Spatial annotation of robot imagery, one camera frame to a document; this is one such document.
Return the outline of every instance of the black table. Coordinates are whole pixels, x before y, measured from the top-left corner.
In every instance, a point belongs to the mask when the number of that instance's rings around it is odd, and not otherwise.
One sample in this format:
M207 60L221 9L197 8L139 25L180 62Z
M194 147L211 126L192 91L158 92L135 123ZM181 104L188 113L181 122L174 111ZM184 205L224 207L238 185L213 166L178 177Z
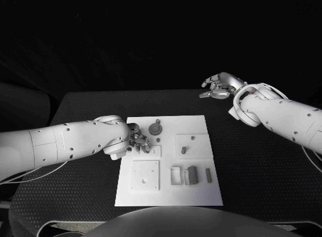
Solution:
M302 148L227 111L231 100L200 99L204 90L69 93L52 125L95 119L204 115L224 206L210 207L266 222L322 225L322 174ZM43 167L39 177L59 164ZM108 221L142 207L115 207L121 160L103 152L70 161L54 173L20 184L10 208L14 236L34 236L49 221Z

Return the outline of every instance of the white platform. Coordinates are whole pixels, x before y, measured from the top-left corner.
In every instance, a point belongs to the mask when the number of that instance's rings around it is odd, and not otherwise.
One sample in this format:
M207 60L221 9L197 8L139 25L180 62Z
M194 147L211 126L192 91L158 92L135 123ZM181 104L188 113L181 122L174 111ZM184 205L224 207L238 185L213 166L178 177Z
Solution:
M148 133L148 127L155 123L157 119L161 120L162 132L159 135L152 136ZM223 200L210 141L207 146L207 136L198 135L207 134L204 116L128 118L126 123L132 122L139 125L141 132L155 147L151 147L151 154L148 156L131 152L122 157L115 206L221 206ZM175 135L190 136L178 139L180 136L175 138ZM185 142L184 140L191 136L194 136L194 140ZM195 157L198 151L197 144L201 142L205 144L204 149L201 149L204 155ZM177 147L184 146L184 144L188 144L187 156L178 158L180 153ZM131 181L132 162L139 160L158 161L159 183L158 188L154 188L154 190L134 191L131 189L131 185L135 182ZM195 166L197 168L198 184L185 186L182 171L190 166ZM171 167L181 168L181 185L171 185ZM211 183L207 182L207 168L210 168Z

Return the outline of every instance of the small cylinder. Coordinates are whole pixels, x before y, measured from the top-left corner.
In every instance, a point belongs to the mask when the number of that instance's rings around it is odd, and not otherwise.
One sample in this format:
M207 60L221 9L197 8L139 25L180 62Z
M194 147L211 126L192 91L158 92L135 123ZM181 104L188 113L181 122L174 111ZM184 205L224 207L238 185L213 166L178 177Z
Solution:
M190 185L198 184L197 170L194 166L188 167L188 175L190 175Z
M207 182L211 183L211 176L210 176L210 170L205 169L205 175L207 175Z

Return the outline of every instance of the robotic hand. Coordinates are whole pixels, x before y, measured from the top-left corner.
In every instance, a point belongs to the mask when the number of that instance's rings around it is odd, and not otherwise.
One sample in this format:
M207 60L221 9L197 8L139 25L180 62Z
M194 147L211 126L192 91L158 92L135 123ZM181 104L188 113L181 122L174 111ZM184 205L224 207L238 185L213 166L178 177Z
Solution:
M0 180L19 172L90 156L103 150L116 160L149 141L135 123L116 115L24 131L0 133Z
M200 98L226 99L234 95L228 111L249 126L260 123L282 137L322 154L322 110L287 99L270 85L247 84L234 75L221 72L204 80L210 91Z

